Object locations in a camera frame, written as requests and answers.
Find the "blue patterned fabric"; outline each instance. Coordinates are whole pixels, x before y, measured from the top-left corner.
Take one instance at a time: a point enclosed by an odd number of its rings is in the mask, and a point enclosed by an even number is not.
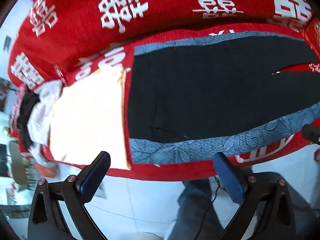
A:
[[[147,54],[149,52],[170,48],[170,47],[180,47],[180,46],[206,46],[217,44],[223,41],[235,40],[239,38],[245,37],[253,37],[253,36],[277,36],[277,37],[285,37],[293,40],[304,41],[304,39],[294,38],[288,35],[280,34],[280,33],[271,33],[271,32],[257,32],[257,31],[246,31],[239,33],[226,33],[223,35],[217,36],[206,36],[200,38],[191,38],[191,39],[181,39],[175,41],[167,41],[161,43],[150,43],[145,45],[136,46],[134,48],[134,55],[142,55]]]
[[[129,139],[131,156],[135,164],[178,164],[212,160],[217,152],[223,152],[226,156],[239,155],[289,137],[319,117],[320,102],[233,136],[178,143]]]

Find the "crumpled white fabric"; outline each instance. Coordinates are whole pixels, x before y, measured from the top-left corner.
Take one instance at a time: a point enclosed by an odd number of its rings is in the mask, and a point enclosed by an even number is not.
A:
[[[51,119],[50,151],[56,161],[89,165],[106,151],[111,168],[131,169],[123,124],[125,77],[122,64],[106,65],[63,88]]]
[[[41,145],[48,145],[52,104],[59,98],[61,89],[62,81],[55,80],[44,83],[34,91],[39,95],[40,102],[33,107],[27,124],[30,139],[34,142],[28,150],[37,163],[48,168],[56,164],[43,157]]]

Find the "pink checkered fabric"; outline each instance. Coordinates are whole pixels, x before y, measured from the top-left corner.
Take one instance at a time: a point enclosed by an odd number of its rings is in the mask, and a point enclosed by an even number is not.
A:
[[[23,100],[23,97],[26,93],[26,84],[22,84],[17,88],[16,94],[17,94],[17,100],[13,104],[12,112],[11,112],[11,118],[10,118],[10,132],[18,132],[17,129],[17,119],[20,115],[20,106]]]

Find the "white tiled floor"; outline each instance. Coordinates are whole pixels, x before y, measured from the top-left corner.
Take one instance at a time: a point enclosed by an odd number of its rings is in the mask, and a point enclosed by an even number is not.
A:
[[[305,147],[285,157],[253,166],[254,172],[276,171],[311,204],[320,205],[319,163],[313,161],[316,145]],[[60,180],[79,169],[61,165]],[[216,183],[211,183],[215,191]],[[163,237],[169,224],[176,219],[177,198],[184,189],[181,182],[140,181],[106,176],[103,180],[106,199],[94,197],[86,209],[109,240],[134,239],[137,232],[149,232]],[[223,227],[238,209],[228,194],[219,189],[214,208]],[[73,236],[81,239],[67,208],[62,211]]]

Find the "metal screw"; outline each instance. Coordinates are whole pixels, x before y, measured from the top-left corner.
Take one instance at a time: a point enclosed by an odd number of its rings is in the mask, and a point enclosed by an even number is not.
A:
[[[257,178],[255,176],[249,176],[248,180],[253,183],[257,181]]]
[[[75,180],[76,180],[76,176],[75,175],[71,175],[71,176],[68,177],[68,181],[69,182],[73,182]]]
[[[45,179],[41,179],[41,180],[38,181],[39,185],[43,185],[44,183],[45,183]]]
[[[285,180],[284,180],[284,179],[280,179],[280,180],[279,180],[279,184],[280,184],[281,186],[284,186],[284,185],[285,185]]]

